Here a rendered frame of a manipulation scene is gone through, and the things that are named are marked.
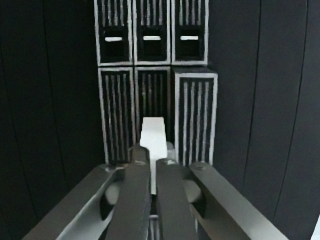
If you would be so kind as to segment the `black server rack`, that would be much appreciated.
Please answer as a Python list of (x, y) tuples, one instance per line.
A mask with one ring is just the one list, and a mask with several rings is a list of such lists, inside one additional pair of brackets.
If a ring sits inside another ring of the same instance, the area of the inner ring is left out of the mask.
[(311, 240), (320, 0), (0, 0), (0, 240), (94, 167), (127, 167), (154, 117), (178, 165), (209, 163), (288, 240)]

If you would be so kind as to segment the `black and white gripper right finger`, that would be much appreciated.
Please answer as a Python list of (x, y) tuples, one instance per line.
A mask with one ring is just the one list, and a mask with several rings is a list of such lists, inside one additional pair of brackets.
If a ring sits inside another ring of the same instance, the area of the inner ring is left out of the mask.
[(212, 165), (178, 165), (163, 117), (153, 120), (153, 180), (160, 240), (199, 240), (192, 212), (211, 240), (288, 240)]

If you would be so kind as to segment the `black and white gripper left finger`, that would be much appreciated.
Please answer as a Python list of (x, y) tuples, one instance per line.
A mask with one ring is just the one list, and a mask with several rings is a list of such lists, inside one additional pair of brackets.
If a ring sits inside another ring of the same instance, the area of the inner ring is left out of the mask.
[(96, 166), (22, 240), (97, 240), (109, 222), (105, 240), (147, 240), (153, 120), (144, 118), (141, 143), (128, 149), (127, 167)]

